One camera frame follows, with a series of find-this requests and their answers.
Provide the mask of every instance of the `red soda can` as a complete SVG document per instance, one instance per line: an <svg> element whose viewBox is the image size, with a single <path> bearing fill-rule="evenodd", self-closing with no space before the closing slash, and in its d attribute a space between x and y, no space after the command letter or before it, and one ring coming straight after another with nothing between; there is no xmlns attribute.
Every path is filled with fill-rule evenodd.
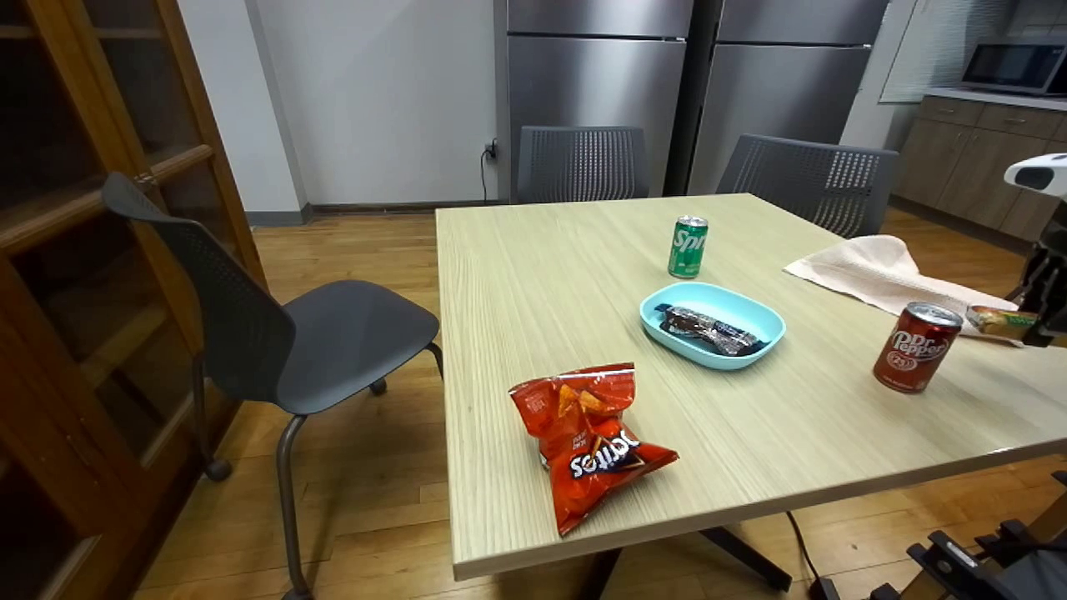
<svg viewBox="0 0 1067 600"><path fill-rule="evenodd" d="M874 363L874 377L894 391L927 391L936 363L959 334L959 314L936 303L908 303L902 320Z"/></svg>

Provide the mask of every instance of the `soda can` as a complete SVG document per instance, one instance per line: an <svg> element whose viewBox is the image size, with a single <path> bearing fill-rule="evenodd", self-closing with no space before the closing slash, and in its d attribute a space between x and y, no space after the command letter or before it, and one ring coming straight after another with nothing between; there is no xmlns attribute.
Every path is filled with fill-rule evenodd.
<svg viewBox="0 0 1067 600"><path fill-rule="evenodd" d="M884 342L874 377L894 391L927 391L943 353L954 347L964 320L936 303L908 303L898 317L892 341Z"/></svg>
<svg viewBox="0 0 1067 600"><path fill-rule="evenodd" d="M706 240L704 216L678 216L667 273L678 280L693 280L699 273L704 240Z"/></svg>

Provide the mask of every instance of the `red chip bag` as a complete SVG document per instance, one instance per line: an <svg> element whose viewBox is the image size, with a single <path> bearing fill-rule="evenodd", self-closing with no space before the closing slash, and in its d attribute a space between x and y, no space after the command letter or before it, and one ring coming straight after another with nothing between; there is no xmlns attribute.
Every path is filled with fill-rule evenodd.
<svg viewBox="0 0 1067 600"><path fill-rule="evenodd" d="M635 363L524 380L509 386L509 401L546 460L559 536L615 489L678 460L674 449L644 444L625 426Z"/></svg>

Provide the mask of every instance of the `wooden cabinet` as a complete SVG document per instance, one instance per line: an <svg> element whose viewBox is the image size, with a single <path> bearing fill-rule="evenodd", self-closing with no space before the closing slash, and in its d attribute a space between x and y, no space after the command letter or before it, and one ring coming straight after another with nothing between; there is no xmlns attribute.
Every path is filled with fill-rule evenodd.
<svg viewBox="0 0 1067 600"><path fill-rule="evenodd" d="M1003 169L1064 150L1056 130L1067 130L1067 106L927 98L910 122L894 192L1035 243L1056 200L1008 188Z"/></svg>
<svg viewBox="0 0 1067 600"><path fill-rule="evenodd" d="M0 598L127 598L196 481L196 314L127 174L261 273L176 0L0 0ZM212 436L235 403L210 397Z"/></svg>

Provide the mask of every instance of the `blue bowl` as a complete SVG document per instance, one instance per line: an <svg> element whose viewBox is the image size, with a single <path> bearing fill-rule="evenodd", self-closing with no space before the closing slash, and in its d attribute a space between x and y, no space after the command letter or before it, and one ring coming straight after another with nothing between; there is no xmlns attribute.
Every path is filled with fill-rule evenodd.
<svg viewBox="0 0 1067 600"><path fill-rule="evenodd" d="M706 314L714 320L728 320L746 334L755 334L757 341L763 341L763 347L757 353L746 353L746 357L731 357L731 353L714 353L706 347L697 347L684 337L674 337L667 331L659 331L659 303L674 303L674 308L686 308L686 309L697 309L697 314ZM693 360L706 370L745 370L745 368L755 368L757 360L763 360L778 342L779 337L788 337L788 320L749 299L749 297L740 297L728 286L714 286L714 282L671 282L656 294L650 294L644 303L639 303L639 326L650 341L656 341L659 347L667 347L671 353L684 357L684 360Z"/></svg>

